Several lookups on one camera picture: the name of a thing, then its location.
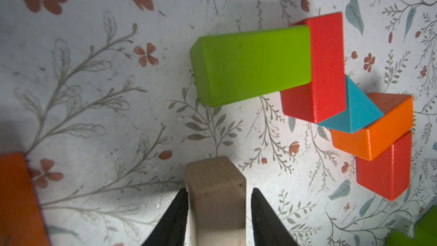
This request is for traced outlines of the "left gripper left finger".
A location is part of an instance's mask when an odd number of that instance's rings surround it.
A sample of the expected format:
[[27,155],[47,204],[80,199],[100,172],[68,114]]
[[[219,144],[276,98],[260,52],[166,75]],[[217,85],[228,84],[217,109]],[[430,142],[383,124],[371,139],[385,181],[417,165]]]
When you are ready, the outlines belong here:
[[183,246],[188,208],[188,192],[182,188],[142,246]]

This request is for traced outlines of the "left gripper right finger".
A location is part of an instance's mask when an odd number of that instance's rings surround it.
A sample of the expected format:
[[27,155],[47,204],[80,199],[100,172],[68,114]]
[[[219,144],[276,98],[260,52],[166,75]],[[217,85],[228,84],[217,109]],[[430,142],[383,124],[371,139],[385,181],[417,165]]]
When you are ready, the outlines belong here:
[[258,188],[253,189],[251,208],[256,246],[298,246]]

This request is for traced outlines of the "natural wood block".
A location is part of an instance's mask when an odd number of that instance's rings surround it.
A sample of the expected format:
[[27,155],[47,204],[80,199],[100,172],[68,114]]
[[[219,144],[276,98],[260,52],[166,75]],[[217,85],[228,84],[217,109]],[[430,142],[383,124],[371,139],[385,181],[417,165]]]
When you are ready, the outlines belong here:
[[190,245],[246,245],[246,178],[225,156],[185,169]]

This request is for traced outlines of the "red rectangular block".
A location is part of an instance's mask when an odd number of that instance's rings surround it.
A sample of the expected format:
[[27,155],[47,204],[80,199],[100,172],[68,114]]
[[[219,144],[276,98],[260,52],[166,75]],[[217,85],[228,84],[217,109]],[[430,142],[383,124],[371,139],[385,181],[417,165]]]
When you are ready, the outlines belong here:
[[389,201],[396,200],[410,186],[412,141],[409,131],[374,160],[357,158],[357,183]]

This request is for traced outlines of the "orange rectangular block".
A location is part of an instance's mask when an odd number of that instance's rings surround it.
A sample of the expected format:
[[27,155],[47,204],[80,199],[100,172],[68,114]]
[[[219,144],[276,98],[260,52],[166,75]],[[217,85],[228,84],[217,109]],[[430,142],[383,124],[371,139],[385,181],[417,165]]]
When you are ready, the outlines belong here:
[[384,117],[356,133],[332,130],[333,146],[358,158],[372,161],[411,130],[414,125],[411,95],[369,93],[367,96]]

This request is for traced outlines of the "teal triangle block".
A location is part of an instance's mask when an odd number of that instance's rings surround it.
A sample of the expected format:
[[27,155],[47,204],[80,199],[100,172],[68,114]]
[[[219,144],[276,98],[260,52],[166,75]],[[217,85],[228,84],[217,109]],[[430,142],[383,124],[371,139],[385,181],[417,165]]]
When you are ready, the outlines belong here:
[[345,83],[346,110],[318,125],[352,134],[384,117],[384,113],[347,75]]

